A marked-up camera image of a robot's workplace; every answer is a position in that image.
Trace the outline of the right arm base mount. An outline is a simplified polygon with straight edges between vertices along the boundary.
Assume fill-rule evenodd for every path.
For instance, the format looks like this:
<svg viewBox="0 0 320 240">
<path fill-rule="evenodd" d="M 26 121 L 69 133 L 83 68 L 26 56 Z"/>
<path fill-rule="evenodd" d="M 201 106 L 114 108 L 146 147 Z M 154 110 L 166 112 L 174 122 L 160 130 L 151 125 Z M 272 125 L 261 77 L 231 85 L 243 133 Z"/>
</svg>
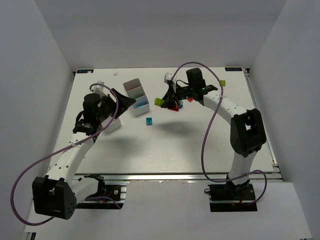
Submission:
<svg viewBox="0 0 320 240">
<path fill-rule="evenodd" d="M 204 189 L 209 196 L 212 213 L 257 212 L 255 191 L 252 184 L 232 195 L 224 184 L 211 184 Z"/>
</svg>

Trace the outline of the lime lego brick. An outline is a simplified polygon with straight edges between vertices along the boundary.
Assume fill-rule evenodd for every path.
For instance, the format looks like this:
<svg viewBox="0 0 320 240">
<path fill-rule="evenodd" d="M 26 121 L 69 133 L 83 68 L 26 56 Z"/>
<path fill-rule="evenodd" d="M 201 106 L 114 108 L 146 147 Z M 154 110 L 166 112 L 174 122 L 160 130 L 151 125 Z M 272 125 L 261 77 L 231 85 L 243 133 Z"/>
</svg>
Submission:
<svg viewBox="0 0 320 240">
<path fill-rule="evenodd" d="M 220 82 L 221 82 L 221 84 L 222 84 L 223 87 L 226 86 L 226 81 L 225 81 L 225 80 L 221 80 Z"/>
<path fill-rule="evenodd" d="M 165 102 L 165 100 L 158 98 L 158 97 L 156 97 L 154 100 L 154 104 L 158 107 L 161 107 L 164 102 Z"/>
</svg>

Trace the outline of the small cyan lego brick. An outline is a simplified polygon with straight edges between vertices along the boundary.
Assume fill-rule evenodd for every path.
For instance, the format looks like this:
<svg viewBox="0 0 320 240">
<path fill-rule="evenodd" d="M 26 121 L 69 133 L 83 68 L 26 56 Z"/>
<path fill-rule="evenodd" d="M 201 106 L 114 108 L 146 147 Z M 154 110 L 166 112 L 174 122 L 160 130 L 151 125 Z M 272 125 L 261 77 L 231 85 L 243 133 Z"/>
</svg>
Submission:
<svg viewBox="0 0 320 240">
<path fill-rule="evenodd" d="M 152 126 L 153 125 L 153 119 L 151 117 L 146 118 L 146 125 L 147 126 Z"/>
</svg>

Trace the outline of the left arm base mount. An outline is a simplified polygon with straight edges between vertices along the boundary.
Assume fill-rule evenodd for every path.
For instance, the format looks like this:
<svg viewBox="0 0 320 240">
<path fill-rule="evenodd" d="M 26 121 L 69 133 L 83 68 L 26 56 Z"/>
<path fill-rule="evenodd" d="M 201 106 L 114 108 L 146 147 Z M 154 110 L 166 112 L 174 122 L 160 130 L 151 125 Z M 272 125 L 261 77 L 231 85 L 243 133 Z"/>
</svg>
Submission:
<svg viewBox="0 0 320 240">
<path fill-rule="evenodd" d="M 72 186 L 77 209 L 120 210 L 124 205 L 126 186 L 107 183 L 103 176 L 88 174 Z"/>
</svg>

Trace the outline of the dark green lego brick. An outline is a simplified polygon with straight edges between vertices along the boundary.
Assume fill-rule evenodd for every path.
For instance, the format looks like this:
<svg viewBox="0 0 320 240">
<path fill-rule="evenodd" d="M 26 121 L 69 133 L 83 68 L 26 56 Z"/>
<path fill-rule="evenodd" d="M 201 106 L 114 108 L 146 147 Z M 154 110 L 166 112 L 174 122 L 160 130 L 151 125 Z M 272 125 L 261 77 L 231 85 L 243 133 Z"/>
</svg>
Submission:
<svg viewBox="0 0 320 240">
<path fill-rule="evenodd" d="M 133 99 L 137 99 L 137 98 L 139 98 L 139 97 L 140 97 L 139 94 L 134 94 L 134 95 L 131 96 L 131 98 L 133 98 Z"/>
</svg>

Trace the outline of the red long lego brick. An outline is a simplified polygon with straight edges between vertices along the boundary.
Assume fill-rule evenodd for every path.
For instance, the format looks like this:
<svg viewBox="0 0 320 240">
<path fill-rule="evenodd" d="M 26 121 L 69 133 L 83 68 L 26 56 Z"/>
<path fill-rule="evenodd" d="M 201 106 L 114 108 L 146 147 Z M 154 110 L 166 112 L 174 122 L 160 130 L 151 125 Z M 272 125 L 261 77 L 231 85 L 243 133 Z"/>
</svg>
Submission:
<svg viewBox="0 0 320 240">
<path fill-rule="evenodd" d="M 179 107 L 168 107 L 167 109 L 172 110 L 172 111 L 176 111 L 176 112 L 179 111 Z"/>
</svg>

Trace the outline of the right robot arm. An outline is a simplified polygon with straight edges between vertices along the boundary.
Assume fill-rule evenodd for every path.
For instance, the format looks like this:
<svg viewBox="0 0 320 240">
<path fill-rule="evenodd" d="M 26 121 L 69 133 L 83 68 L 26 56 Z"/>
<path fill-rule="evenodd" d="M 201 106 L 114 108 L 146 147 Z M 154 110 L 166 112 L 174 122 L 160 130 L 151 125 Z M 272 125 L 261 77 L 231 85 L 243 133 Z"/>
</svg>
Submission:
<svg viewBox="0 0 320 240">
<path fill-rule="evenodd" d="M 267 141 L 260 111 L 246 109 L 226 98 L 217 87 L 207 85 L 199 68 L 187 70 L 186 75 L 188 83 L 180 86 L 173 74 L 165 74 L 168 90 L 161 108 L 173 108 L 179 101 L 192 98 L 222 117 L 230 125 L 229 139 L 234 151 L 226 182 L 236 188 L 247 186 L 253 160 Z"/>
</svg>

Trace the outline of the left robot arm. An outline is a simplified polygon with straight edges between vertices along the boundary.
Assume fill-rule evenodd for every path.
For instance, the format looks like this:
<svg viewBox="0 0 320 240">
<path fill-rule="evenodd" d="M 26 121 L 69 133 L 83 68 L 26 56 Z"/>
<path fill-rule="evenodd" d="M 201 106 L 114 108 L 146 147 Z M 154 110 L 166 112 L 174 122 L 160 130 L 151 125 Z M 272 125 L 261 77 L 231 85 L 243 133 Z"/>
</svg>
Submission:
<svg viewBox="0 0 320 240">
<path fill-rule="evenodd" d="M 101 175 L 89 174 L 74 182 L 74 176 L 87 152 L 103 130 L 105 120 L 113 121 L 136 103 L 114 88 L 105 94 L 99 88 L 84 96 L 68 149 L 43 177 L 32 183 L 34 210 L 37 214 L 68 220 L 77 204 L 86 199 L 107 199 L 107 187 Z"/>
</svg>

